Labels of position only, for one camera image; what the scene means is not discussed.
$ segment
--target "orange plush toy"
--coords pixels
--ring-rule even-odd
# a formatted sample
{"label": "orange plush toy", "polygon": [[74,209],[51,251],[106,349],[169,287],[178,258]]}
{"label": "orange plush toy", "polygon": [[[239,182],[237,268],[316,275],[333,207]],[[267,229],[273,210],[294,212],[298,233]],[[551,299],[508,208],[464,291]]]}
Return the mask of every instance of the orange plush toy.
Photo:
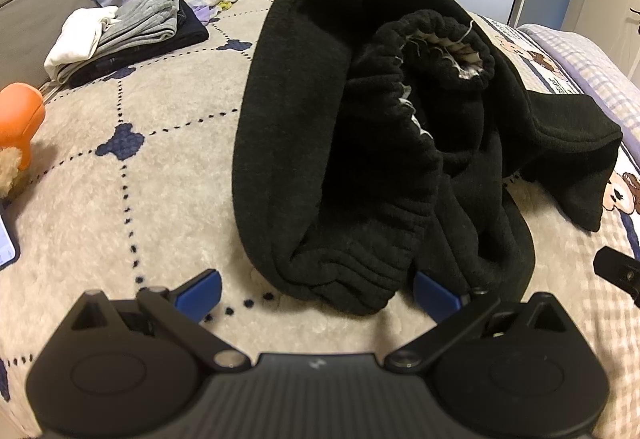
{"label": "orange plush toy", "polygon": [[44,120],[42,95],[25,83],[0,90],[0,199],[24,176],[31,163],[31,138]]}

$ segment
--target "orange object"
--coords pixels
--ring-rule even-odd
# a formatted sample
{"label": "orange object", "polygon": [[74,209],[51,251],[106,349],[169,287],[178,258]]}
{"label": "orange object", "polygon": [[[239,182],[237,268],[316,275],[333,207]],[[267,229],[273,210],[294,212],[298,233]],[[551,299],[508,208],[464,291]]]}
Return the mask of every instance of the orange object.
{"label": "orange object", "polygon": [[31,139],[44,120],[42,94],[25,83],[12,83],[0,90],[0,148],[22,152],[19,170],[31,162]]}

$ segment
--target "white folded garment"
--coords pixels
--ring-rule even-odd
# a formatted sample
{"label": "white folded garment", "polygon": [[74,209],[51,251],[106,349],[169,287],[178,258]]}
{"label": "white folded garment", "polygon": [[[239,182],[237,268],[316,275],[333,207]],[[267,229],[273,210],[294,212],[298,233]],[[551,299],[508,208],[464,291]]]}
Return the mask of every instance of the white folded garment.
{"label": "white folded garment", "polygon": [[94,55],[104,29],[113,23],[116,6],[94,7],[73,11],[62,26],[62,32],[44,60],[44,69],[55,81],[61,66],[83,62]]}

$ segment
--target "phone screen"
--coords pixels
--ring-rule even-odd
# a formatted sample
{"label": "phone screen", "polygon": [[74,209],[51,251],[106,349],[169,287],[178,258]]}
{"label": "phone screen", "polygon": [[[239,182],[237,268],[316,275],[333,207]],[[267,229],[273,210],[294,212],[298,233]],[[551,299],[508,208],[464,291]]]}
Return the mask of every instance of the phone screen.
{"label": "phone screen", "polygon": [[13,262],[16,254],[14,242],[9,236],[9,231],[6,228],[4,220],[2,219],[2,212],[0,211],[0,269]]}

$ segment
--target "stack of folded clothes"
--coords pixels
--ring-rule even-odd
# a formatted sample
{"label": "stack of folded clothes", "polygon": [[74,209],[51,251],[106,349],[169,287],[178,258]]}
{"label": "stack of folded clothes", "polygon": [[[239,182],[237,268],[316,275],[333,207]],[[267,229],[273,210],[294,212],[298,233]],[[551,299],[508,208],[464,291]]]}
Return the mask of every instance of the stack of folded clothes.
{"label": "stack of folded clothes", "polygon": [[[92,23],[73,14],[63,26],[60,38],[45,61],[52,82],[79,86],[114,70],[181,49],[209,38],[206,28],[183,0],[130,0],[118,8],[102,8],[104,14],[88,10]],[[84,43],[93,37],[96,22],[101,26],[94,47],[70,48],[78,37],[70,32],[89,31]]]}

